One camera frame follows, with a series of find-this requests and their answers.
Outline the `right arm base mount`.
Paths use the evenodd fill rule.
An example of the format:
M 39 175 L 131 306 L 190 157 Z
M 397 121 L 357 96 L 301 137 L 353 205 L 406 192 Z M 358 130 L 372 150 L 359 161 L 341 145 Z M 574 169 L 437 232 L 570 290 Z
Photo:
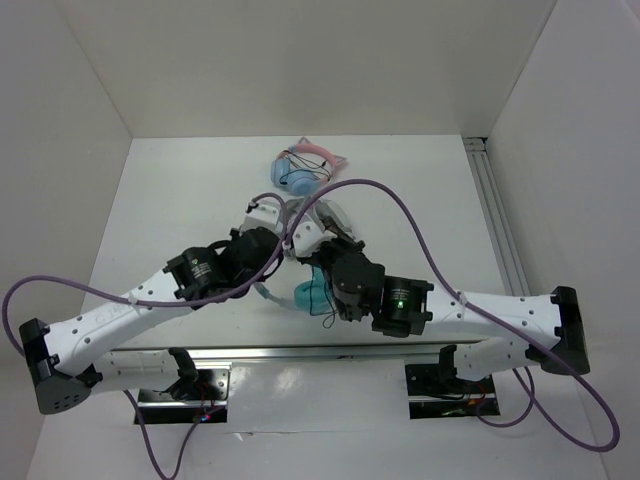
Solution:
M 499 416 L 495 383 L 491 376 L 469 381 L 457 377 L 452 348 L 411 354 L 404 359 L 411 420 Z

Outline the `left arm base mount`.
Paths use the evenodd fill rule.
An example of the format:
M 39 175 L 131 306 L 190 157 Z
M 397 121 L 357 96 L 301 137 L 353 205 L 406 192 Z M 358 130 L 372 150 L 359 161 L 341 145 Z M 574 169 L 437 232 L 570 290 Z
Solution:
M 177 379 L 163 388 L 140 389 L 137 406 L 148 425 L 222 424 L 228 419 L 229 362 L 197 363 L 184 348 L 167 353 Z

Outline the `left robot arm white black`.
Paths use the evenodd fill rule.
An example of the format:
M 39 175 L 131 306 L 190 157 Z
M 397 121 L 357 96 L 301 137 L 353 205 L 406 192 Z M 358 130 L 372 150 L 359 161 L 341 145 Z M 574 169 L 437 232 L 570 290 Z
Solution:
M 91 395 L 149 389 L 184 399 L 202 378 L 183 347 L 124 352 L 121 345 L 210 303 L 245 295 L 277 261 L 281 239 L 264 227 L 191 247 L 132 290 L 70 320 L 23 323 L 19 335 L 39 411 L 67 411 Z

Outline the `teal cat-ear headphones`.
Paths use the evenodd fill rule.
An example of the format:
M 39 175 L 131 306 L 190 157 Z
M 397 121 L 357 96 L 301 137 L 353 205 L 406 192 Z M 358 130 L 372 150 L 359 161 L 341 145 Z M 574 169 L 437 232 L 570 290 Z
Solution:
M 318 267 L 312 268 L 309 281 L 294 289 L 292 298 L 277 297 L 262 283 L 255 283 L 253 288 L 263 299 L 286 310 L 306 312 L 310 316 L 329 315 L 333 312 L 329 286 Z

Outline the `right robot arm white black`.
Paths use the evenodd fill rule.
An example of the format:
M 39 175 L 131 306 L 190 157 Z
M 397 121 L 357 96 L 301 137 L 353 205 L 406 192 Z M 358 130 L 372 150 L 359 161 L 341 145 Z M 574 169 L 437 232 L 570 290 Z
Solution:
M 343 321 L 368 317 L 373 331 L 394 338 L 479 336 L 477 343 L 440 350 L 436 379 L 448 392 L 530 365 L 554 375 L 591 370 L 578 297 L 571 287 L 524 297 L 453 291 L 388 275 L 383 265 L 365 256 L 362 242 L 333 239 L 292 251 L 300 263 L 321 270 Z

